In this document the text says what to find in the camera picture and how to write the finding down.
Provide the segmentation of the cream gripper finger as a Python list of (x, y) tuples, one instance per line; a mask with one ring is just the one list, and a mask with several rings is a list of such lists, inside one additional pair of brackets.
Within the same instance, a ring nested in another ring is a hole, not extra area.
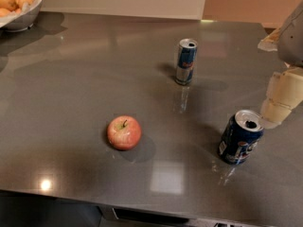
[(260, 125), (264, 129), (279, 126), (303, 101), (303, 68), (290, 67), (271, 76), (266, 99), (260, 110)]
[(276, 28), (258, 43), (258, 49), (267, 52), (277, 51), (279, 37), (280, 28)]

